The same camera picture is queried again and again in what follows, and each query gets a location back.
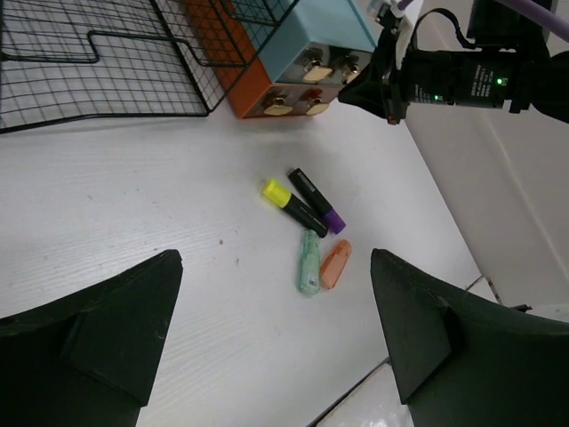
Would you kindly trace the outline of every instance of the white table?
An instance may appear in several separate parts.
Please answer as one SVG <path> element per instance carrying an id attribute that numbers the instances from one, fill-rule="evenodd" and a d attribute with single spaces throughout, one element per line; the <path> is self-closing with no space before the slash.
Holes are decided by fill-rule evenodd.
<path id="1" fill-rule="evenodd" d="M 294 286 L 301 228 L 260 197 L 289 167 L 348 224 L 337 289 Z M 166 248 L 184 277 L 139 426 L 308 424 L 387 356 L 374 247 L 466 286 L 478 269 L 413 139 L 364 111 L 92 120 L 0 137 L 0 318 Z M 324 251 L 336 238 L 323 242 Z"/>

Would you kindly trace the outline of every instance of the orange box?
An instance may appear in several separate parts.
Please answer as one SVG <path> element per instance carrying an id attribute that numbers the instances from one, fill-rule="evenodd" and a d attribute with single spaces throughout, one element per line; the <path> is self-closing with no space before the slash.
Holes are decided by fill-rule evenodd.
<path id="1" fill-rule="evenodd" d="M 229 16 L 220 1 L 183 0 L 207 65 L 228 91 L 236 116 L 314 116 L 324 112 L 341 87 L 275 84 L 259 59 L 245 69 L 256 51 L 243 24 Z"/>

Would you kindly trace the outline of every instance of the orange object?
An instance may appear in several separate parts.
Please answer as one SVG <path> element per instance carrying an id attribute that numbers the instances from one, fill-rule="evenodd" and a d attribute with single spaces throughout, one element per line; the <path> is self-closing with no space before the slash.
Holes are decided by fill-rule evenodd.
<path id="1" fill-rule="evenodd" d="M 314 116 L 324 112 L 341 87 L 281 85 L 271 82 L 243 24 L 227 14 L 231 2 L 181 0 L 200 47 L 194 47 L 202 65 L 212 67 L 239 118 Z"/>
<path id="2" fill-rule="evenodd" d="M 334 289 L 344 267 L 352 253 L 352 245 L 348 240 L 342 240 L 326 258 L 320 267 L 320 279 L 326 289 Z"/>

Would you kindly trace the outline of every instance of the black wire rack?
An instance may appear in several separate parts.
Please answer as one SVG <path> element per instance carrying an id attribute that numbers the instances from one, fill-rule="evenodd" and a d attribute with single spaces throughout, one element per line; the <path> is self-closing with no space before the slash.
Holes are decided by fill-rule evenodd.
<path id="1" fill-rule="evenodd" d="M 0 0 L 0 133 L 205 117 L 299 0 Z"/>

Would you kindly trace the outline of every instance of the robotic arm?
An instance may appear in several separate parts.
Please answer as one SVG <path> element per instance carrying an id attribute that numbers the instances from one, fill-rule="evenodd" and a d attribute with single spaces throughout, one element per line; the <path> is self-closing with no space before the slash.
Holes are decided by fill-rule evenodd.
<path id="1" fill-rule="evenodd" d="M 533 1 L 547 10 L 557 6 L 555 0 Z M 454 25 L 464 51 L 419 49 L 417 28 L 430 13 L 442 14 Z M 520 13 L 494 0 L 475 0 L 466 37 L 446 9 L 421 16 L 409 40 L 401 38 L 404 20 L 393 6 L 379 8 L 377 21 L 384 30 L 372 62 L 340 92 L 340 102 L 392 125 L 405 119 L 412 102 L 501 109 L 511 101 L 510 113 L 533 105 L 569 123 L 569 52 L 550 57 L 549 33 Z"/>

